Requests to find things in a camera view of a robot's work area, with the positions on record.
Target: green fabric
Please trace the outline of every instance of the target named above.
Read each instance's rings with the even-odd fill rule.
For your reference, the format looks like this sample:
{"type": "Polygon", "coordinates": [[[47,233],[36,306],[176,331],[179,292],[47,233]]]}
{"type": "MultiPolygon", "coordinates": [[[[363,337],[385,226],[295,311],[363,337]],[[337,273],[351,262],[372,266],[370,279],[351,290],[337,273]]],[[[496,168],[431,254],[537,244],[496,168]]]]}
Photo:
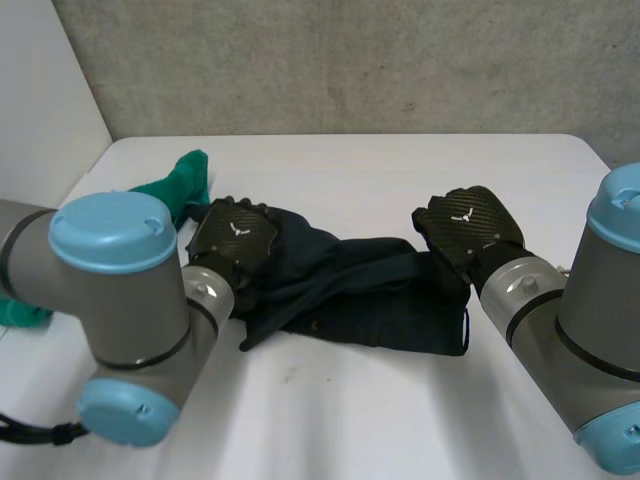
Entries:
{"type": "MultiPolygon", "coordinates": [[[[146,193],[162,201],[176,229],[186,220],[183,215],[188,205],[209,205],[208,171],[209,160],[202,150],[194,150],[178,160],[166,178],[131,189],[146,193]]],[[[0,325],[31,328],[40,325],[53,312],[32,307],[15,300],[0,297],[0,325]]]]}

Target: light blue joint cap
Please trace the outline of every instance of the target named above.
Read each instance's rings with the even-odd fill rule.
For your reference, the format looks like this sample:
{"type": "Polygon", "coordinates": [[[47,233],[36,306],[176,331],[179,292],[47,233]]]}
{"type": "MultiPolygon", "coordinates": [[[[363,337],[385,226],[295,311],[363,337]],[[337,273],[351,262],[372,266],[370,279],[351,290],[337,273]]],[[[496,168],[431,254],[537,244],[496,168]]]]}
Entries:
{"type": "Polygon", "coordinates": [[[604,241],[640,253],[640,163],[616,168],[602,180],[587,223],[604,241]]]}
{"type": "Polygon", "coordinates": [[[94,273],[142,272],[167,260],[178,235],[167,207],[136,192],[97,193],[62,207],[49,245],[65,263],[94,273]]]}
{"type": "Polygon", "coordinates": [[[80,422],[88,431],[134,447],[160,443],[180,414],[178,407],[163,395],[109,378],[89,380],[76,407],[80,422]]]}
{"type": "Polygon", "coordinates": [[[573,438],[608,472],[631,475],[640,471],[640,402],[594,418],[573,438]]]}

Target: gray wall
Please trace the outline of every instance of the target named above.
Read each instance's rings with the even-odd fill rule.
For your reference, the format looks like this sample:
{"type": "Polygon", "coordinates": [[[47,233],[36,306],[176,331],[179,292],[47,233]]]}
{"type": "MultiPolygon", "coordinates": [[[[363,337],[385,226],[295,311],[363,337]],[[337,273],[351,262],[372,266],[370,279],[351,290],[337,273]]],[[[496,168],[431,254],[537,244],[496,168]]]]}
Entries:
{"type": "Polygon", "coordinates": [[[54,5],[116,139],[562,132],[640,160],[640,1],[54,5]]]}

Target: black cloth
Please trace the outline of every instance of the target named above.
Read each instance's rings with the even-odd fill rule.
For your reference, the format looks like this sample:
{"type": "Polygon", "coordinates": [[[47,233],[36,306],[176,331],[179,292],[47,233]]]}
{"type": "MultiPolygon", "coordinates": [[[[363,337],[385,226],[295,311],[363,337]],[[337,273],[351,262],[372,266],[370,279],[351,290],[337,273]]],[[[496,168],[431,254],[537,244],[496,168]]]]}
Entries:
{"type": "Polygon", "coordinates": [[[296,213],[270,212],[280,226],[271,257],[237,292],[234,316],[247,328],[241,350],[282,329],[372,347],[466,352],[469,287],[429,252],[399,238],[339,240],[296,213]]]}

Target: white tabletop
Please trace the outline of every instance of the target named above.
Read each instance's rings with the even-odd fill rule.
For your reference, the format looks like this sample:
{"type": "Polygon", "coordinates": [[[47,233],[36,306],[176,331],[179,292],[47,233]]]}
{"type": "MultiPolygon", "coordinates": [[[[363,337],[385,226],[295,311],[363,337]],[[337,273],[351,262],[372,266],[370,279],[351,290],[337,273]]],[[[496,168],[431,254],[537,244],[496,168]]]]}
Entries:
{"type": "MultiPolygon", "coordinates": [[[[341,238],[397,236],[424,250],[411,212],[432,195],[481,184],[516,218],[527,246],[571,264],[588,202],[608,169],[564,135],[354,135],[133,138],[114,144],[69,199],[164,176],[209,154],[212,197],[304,215],[341,238]]],[[[181,232],[186,244],[193,225],[181,232]]],[[[0,445],[13,479],[608,478],[482,312],[461,358],[338,345],[278,333],[240,353],[230,322],[182,416],[159,446],[89,436],[63,447],[0,445]]],[[[94,368],[79,323],[10,330],[0,342],[0,411],[53,425],[94,368]]]]}

